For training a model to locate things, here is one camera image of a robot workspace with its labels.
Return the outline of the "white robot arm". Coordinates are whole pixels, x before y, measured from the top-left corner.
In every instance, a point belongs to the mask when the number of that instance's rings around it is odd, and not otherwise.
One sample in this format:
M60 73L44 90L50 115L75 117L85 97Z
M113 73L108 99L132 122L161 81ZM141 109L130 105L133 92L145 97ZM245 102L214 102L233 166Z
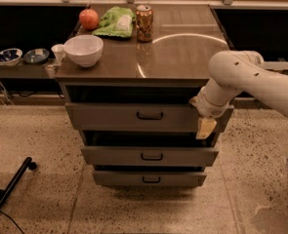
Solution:
M288 75L263 69L254 51L222 51L208 62L210 79L189 103L197 108L197 139L207 138L229 102L246 92L288 118Z

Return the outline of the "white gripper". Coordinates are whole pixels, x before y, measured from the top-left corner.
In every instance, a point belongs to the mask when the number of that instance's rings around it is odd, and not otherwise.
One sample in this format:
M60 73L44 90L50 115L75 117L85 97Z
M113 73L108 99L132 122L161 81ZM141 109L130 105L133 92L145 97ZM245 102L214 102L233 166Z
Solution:
M214 118L220 118L228 109L229 103L225 105L216 105L206 98L206 89L201 88L200 92L192 97L189 102L196 107L198 113L202 116L197 121L197 139L206 139L216 128L217 121Z

